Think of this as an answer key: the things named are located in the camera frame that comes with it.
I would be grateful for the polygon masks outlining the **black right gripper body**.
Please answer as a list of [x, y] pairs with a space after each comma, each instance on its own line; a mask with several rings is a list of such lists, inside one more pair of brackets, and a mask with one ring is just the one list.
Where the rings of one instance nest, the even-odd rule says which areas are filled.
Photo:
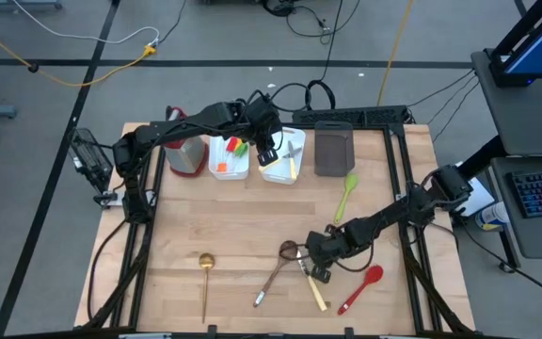
[[306, 239], [306, 248], [313, 262], [311, 276], [321, 283], [329, 283], [329, 268], [346, 255], [346, 239], [343, 233], [337, 231], [321, 234], [311, 231]]

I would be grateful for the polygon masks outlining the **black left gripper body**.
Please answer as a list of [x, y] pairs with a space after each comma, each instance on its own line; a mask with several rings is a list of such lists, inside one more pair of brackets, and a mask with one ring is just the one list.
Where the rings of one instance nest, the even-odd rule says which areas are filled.
[[249, 123], [245, 140], [256, 148], [259, 164], [266, 167], [279, 159], [273, 139], [273, 135], [281, 130], [279, 113], [270, 96], [263, 95], [247, 104], [245, 114]]

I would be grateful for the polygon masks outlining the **red spatula clear handle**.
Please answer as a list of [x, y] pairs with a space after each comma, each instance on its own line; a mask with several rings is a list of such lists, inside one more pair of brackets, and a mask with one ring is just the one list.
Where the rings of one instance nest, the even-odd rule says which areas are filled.
[[228, 142], [227, 142], [227, 145], [225, 146], [225, 158], [224, 158], [224, 162], [223, 163], [226, 163], [227, 164], [227, 171], [229, 170], [230, 168], [230, 161], [231, 159], [233, 158], [233, 151], [234, 149], [236, 148], [235, 146], [235, 141], [233, 139], [234, 137], [231, 137]]

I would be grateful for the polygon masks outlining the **dark wooden spoon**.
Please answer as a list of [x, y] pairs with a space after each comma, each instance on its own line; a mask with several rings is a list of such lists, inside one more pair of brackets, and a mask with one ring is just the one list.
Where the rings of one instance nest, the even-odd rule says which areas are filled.
[[265, 282], [263, 288], [259, 292], [258, 296], [253, 302], [253, 307], [257, 308], [263, 303], [263, 299], [266, 296], [268, 290], [270, 289], [273, 281], [278, 276], [280, 270], [286, 266], [292, 259], [295, 259], [297, 256], [297, 244], [293, 240], [284, 241], [279, 247], [278, 260], [277, 264], [270, 274], [269, 278]]

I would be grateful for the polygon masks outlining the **red silicone spoon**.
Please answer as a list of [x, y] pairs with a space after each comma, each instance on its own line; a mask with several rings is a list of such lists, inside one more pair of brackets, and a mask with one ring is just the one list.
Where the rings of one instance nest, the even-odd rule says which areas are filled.
[[364, 291], [364, 289], [368, 285], [374, 284], [380, 281], [383, 277], [383, 274], [384, 274], [384, 269], [382, 266], [379, 266], [379, 265], [370, 266], [364, 274], [361, 285], [340, 306], [340, 308], [337, 311], [337, 315], [343, 315], [346, 311], [348, 311], [352, 307], [353, 303], [356, 301], [358, 296]]

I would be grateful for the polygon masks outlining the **lime green silicone spoon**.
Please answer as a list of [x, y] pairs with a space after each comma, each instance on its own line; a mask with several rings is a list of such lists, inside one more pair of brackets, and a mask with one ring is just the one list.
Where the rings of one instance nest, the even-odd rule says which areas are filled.
[[335, 224], [339, 224], [340, 221], [342, 220], [343, 212], [344, 212], [348, 197], [351, 194], [351, 192], [356, 188], [358, 182], [359, 182], [359, 178], [356, 175], [356, 173], [349, 173], [345, 176], [343, 196], [338, 206], [335, 217], [333, 219]]

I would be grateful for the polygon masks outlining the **grey translucent plastic bin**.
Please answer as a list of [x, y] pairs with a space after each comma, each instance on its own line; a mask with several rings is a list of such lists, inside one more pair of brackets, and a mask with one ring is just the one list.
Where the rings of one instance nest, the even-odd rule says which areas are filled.
[[318, 176], [345, 177], [355, 167], [353, 126], [348, 122], [314, 124], [314, 172]]

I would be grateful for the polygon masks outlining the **gold metal spoon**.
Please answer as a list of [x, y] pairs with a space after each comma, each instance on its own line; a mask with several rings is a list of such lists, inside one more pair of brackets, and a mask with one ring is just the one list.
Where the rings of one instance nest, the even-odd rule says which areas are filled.
[[199, 266], [203, 270], [201, 323], [204, 323], [207, 310], [209, 273], [215, 266], [215, 257], [209, 252], [204, 252], [199, 257]]

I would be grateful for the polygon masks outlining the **white plastic bin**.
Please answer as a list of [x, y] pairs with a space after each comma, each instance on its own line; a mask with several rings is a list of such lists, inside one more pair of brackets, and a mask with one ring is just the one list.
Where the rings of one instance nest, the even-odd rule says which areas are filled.
[[[301, 146], [304, 151], [306, 143], [306, 133], [303, 130], [284, 127], [281, 132], [274, 133], [272, 138], [275, 142], [275, 147], [279, 158], [283, 157], [288, 152], [289, 141], [292, 141], [296, 147]], [[303, 151], [295, 159], [297, 176], [300, 172], [303, 161]], [[262, 173], [262, 176], [265, 181], [276, 184], [292, 185], [296, 181], [295, 180], [293, 182], [290, 179], [289, 164], [286, 159], [283, 159], [278, 165], [276, 165], [272, 169], [268, 169], [265, 173]]]
[[241, 157], [233, 157], [230, 161], [230, 168], [226, 172], [218, 172], [217, 165], [224, 162], [225, 146], [230, 138], [211, 137], [209, 148], [209, 171], [220, 181], [245, 180], [249, 172], [249, 146], [247, 153]]

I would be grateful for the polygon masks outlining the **black power strip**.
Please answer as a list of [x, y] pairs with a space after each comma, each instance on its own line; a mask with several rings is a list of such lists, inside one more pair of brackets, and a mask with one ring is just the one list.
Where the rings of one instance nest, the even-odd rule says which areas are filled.
[[315, 124], [318, 121], [348, 122], [353, 126], [405, 123], [411, 120], [404, 105], [307, 110], [293, 114], [294, 123]]

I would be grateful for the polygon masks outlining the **white paper sheet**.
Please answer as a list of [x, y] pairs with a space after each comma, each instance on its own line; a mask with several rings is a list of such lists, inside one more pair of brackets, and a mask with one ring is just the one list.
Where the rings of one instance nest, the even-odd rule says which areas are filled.
[[495, 202], [490, 191], [476, 178], [469, 179], [472, 192], [468, 199], [460, 204], [455, 211], [462, 217], [470, 217]]

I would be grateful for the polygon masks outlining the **white yellow labelled bottle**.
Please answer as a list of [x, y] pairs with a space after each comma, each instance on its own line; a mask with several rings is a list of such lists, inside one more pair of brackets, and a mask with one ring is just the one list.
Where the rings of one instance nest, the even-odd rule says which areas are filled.
[[474, 218], [476, 225], [483, 231], [499, 232], [510, 223], [510, 218], [503, 202], [496, 202], [478, 212]]

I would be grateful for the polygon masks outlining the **grey desk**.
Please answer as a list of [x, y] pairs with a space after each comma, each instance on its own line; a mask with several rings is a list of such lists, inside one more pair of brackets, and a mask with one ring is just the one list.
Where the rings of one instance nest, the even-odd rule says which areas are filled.
[[470, 58], [505, 151], [542, 156], [542, 79], [524, 88], [500, 88], [486, 53], [474, 52]]

